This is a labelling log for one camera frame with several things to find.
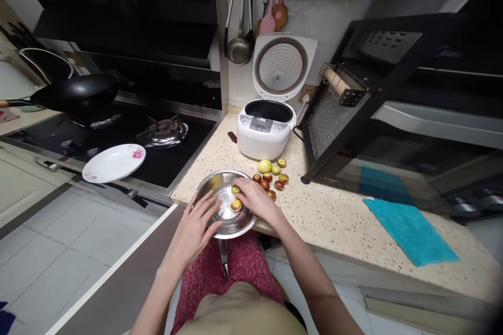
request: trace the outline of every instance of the floral plate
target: floral plate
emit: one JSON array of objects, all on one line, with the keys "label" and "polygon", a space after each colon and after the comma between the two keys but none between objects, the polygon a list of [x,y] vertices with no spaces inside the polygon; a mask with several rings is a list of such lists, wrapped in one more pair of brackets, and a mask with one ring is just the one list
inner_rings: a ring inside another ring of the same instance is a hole
[{"label": "floral plate", "polygon": [[82,170],[91,183],[121,180],[138,169],[145,159],[145,148],[138,144],[122,144],[94,156]]}]

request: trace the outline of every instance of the stainless steel bowl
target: stainless steel bowl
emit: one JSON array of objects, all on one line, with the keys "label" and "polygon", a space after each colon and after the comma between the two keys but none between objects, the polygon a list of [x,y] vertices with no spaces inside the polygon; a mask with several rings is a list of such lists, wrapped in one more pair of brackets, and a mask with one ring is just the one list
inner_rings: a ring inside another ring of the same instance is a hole
[{"label": "stainless steel bowl", "polygon": [[215,238],[230,239],[239,237],[250,230],[257,221],[257,216],[245,206],[237,212],[231,209],[231,202],[235,199],[235,196],[231,193],[232,181],[234,178],[239,177],[251,179],[238,170],[220,170],[207,176],[198,187],[197,200],[212,189],[213,194],[218,194],[218,198],[222,201],[222,205],[208,223],[208,225],[211,225],[215,221],[223,221],[223,224],[214,235]]}]

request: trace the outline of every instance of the black glass cooktop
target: black glass cooktop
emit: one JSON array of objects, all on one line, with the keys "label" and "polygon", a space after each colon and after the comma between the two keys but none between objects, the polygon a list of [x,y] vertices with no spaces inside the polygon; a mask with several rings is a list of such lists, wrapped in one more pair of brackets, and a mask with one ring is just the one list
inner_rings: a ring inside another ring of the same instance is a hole
[{"label": "black glass cooktop", "polygon": [[[120,105],[115,109],[122,114],[119,120],[101,129],[88,130],[74,124],[66,115],[59,115],[13,133],[8,138],[87,162],[92,156],[113,146],[140,144],[136,136],[150,125],[147,116],[162,120],[175,115],[169,111],[130,105]],[[216,123],[187,115],[182,115],[182,119],[189,126],[185,139],[170,148],[147,148],[143,164],[131,177],[161,187],[168,187],[173,182]],[[69,140],[76,146],[70,151],[62,146]]]}]

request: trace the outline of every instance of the speckled countertop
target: speckled countertop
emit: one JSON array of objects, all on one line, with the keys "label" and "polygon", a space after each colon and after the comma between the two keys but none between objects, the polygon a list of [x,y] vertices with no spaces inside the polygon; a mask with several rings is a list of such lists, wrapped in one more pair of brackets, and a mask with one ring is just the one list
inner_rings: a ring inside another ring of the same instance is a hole
[{"label": "speckled countertop", "polygon": [[41,111],[34,112],[24,112],[21,109],[11,107],[10,111],[16,115],[19,115],[19,118],[10,120],[8,122],[0,123],[0,136],[6,135],[8,133],[21,130],[23,128],[32,126],[36,123],[39,123],[43,120],[52,118],[58,114],[61,114],[57,111],[45,109]]},{"label": "speckled countertop", "polygon": [[[238,112],[229,108],[229,114],[174,190],[173,200],[187,203],[199,183],[217,170],[237,169],[249,176],[257,173],[257,161],[241,154],[227,135],[236,132]],[[304,146],[295,135],[282,155],[288,161],[285,173],[290,182],[278,193],[276,204],[305,242],[342,259],[393,271],[468,297],[490,302],[497,299],[503,270],[468,229],[447,218],[423,213],[461,261],[415,267],[362,202],[362,195],[300,182],[306,162]],[[255,229],[274,233],[263,220],[257,221]]]}]

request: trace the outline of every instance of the wall outlet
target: wall outlet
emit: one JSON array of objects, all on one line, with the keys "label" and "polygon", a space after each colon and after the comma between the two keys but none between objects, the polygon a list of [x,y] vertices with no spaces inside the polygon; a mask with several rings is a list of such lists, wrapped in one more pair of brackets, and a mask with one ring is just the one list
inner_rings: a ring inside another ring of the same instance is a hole
[{"label": "wall outlet", "polygon": [[302,102],[302,99],[306,94],[309,94],[309,101],[307,103],[311,103],[311,100],[313,99],[314,92],[316,92],[317,86],[313,85],[304,85],[299,93],[299,102]]}]

